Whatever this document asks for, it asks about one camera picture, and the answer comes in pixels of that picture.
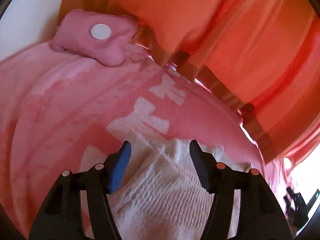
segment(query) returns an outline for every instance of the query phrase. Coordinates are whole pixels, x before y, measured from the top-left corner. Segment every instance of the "pink garment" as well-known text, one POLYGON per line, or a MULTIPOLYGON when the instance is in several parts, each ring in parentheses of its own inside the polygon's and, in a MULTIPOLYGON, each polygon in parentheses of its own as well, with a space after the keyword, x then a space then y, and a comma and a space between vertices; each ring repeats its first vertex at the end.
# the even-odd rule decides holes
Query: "pink garment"
POLYGON ((55 51, 66 49, 73 54, 95 58, 107 67, 117 67, 123 62, 125 46, 137 29, 138 23, 126 15, 116 16, 75 9, 63 19, 51 48, 55 51), (96 25, 107 26, 110 36, 94 38, 91 32, 96 25))
POLYGON ((118 151, 129 130, 223 146, 269 182, 239 116, 202 87, 131 51, 109 68, 54 52, 48 42, 0 62, 0 202, 25 236, 59 174, 118 151))

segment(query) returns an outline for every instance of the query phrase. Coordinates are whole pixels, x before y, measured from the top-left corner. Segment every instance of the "white button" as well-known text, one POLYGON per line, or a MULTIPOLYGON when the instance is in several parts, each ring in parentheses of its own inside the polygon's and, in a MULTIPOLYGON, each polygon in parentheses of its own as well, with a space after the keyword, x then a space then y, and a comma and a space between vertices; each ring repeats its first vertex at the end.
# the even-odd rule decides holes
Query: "white button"
POLYGON ((91 28, 91 35, 97 40, 105 40, 111 36, 111 29, 108 25, 99 23, 91 28))

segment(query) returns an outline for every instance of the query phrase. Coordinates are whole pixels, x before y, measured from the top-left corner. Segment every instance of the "folded pink cloth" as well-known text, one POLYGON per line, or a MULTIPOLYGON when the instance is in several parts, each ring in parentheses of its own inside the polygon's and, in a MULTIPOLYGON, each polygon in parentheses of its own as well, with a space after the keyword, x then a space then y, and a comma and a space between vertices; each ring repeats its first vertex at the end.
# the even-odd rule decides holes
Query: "folded pink cloth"
POLYGON ((107 67, 124 60, 125 46, 137 32, 138 24, 129 16, 115 16, 75 9, 63 19, 51 48, 92 57, 107 67))

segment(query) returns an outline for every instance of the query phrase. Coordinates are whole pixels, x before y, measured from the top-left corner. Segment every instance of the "white wall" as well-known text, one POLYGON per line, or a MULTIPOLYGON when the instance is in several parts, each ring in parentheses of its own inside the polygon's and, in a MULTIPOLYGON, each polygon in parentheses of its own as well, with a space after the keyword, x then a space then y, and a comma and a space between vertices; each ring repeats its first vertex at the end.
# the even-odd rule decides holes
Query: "white wall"
POLYGON ((13 0, 0 20, 0 60, 55 34, 62 0, 13 0))

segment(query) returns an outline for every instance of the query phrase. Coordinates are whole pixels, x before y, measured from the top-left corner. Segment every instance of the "white knit cloth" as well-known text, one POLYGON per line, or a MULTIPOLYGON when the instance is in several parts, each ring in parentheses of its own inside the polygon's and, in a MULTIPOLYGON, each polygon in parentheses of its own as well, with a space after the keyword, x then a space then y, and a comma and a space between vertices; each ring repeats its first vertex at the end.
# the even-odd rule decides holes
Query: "white knit cloth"
MULTIPOLYGON (((146 140, 128 136, 132 156, 122 187, 108 196, 122 239, 200 239, 214 195, 200 185, 190 154, 190 140, 146 140)), ((248 171, 250 163, 236 163, 222 147, 201 145, 218 162, 233 170, 248 171)), ((228 238, 236 235, 240 191, 235 191, 228 238)))

